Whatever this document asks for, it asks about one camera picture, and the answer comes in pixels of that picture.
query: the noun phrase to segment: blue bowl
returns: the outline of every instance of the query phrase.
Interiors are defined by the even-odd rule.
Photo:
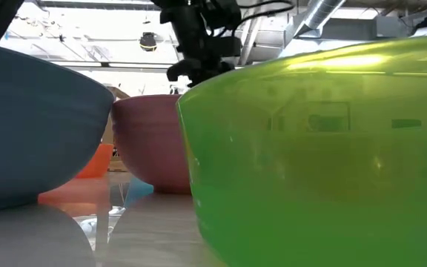
[[[72,179],[98,148],[113,101],[98,82],[0,47],[0,208]]]

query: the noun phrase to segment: plastic bowl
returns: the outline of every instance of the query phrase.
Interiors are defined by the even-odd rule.
[[[227,266],[427,266],[427,38],[235,70],[178,106]]]
[[[113,145],[100,144],[88,164],[77,174],[76,178],[100,178],[103,177],[110,166],[113,156]]]
[[[179,95],[136,96],[113,105],[115,146],[126,168],[162,193],[190,194],[176,113]]]
[[[74,178],[98,148],[113,101],[92,79],[0,47],[0,208]]]

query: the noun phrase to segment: ceiling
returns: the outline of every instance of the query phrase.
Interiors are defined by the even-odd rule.
[[[299,8],[290,13],[261,21],[246,64],[278,57],[284,46],[283,30],[293,15],[306,9],[308,0],[297,2]],[[413,13],[426,10],[427,0],[348,0],[333,17],[372,19],[386,9],[395,14],[406,10]],[[143,32],[156,34],[156,51],[141,49],[139,39]],[[242,27],[236,34],[242,36]],[[2,47],[51,61],[167,65],[182,58],[176,45],[171,25],[159,23],[159,8],[144,0],[26,0],[0,41]]]

